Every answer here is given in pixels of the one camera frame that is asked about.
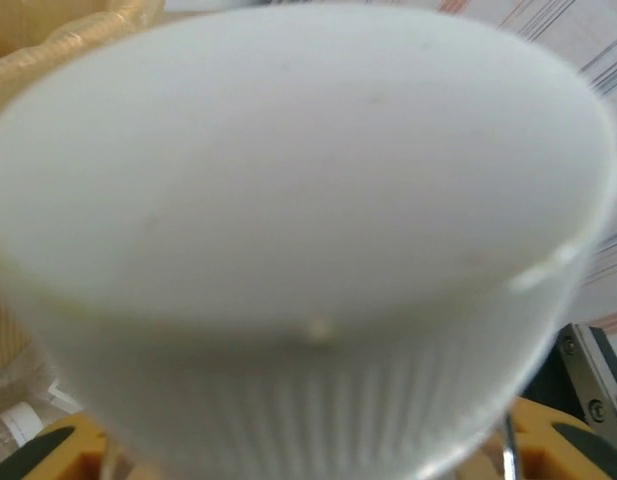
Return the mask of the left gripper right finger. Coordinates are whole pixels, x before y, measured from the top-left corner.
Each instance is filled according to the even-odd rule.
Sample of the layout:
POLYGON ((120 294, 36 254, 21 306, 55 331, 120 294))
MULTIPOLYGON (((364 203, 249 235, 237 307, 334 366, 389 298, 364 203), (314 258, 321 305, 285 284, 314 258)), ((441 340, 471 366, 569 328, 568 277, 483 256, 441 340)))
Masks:
POLYGON ((617 480, 617 448, 579 419, 520 397, 512 421, 523 480, 617 480))

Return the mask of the metal table corner bracket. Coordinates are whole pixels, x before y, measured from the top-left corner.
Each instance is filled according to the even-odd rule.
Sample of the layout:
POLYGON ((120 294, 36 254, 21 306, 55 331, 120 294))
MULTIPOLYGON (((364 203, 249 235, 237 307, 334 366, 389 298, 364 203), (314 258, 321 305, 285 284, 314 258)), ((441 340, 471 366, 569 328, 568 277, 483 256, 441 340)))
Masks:
POLYGON ((585 421, 617 442, 617 355, 606 333, 569 324, 559 331, 556 347, 585 421))

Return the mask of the yellow wicker waste basket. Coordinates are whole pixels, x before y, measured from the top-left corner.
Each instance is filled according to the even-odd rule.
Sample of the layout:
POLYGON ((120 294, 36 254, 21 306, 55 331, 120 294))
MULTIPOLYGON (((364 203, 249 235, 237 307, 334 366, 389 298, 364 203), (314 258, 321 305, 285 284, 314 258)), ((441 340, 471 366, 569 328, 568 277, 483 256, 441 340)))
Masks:
POLYGON ((150 26, 165 0, 0 0, 0 82, 150 26))

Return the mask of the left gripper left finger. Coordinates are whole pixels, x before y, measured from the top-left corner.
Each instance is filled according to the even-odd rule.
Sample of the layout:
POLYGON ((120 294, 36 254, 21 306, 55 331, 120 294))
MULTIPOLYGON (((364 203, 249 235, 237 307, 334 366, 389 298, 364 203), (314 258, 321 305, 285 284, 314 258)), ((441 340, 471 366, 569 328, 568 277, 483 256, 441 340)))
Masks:
POLYGON ((107 438, 79 413, 45 427, 0 462, 0 480, 100 480, 107 438))

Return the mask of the yellow plastic waste bin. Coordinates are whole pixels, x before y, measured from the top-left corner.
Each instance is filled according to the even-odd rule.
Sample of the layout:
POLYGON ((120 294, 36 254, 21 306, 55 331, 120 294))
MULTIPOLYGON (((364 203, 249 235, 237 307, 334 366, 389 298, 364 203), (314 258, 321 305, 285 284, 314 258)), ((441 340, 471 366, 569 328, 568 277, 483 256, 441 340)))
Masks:
POLYGON ((36 370, 39 355, 29 335, 0 299, 0 373, 11 369, 16 374, 36 370))

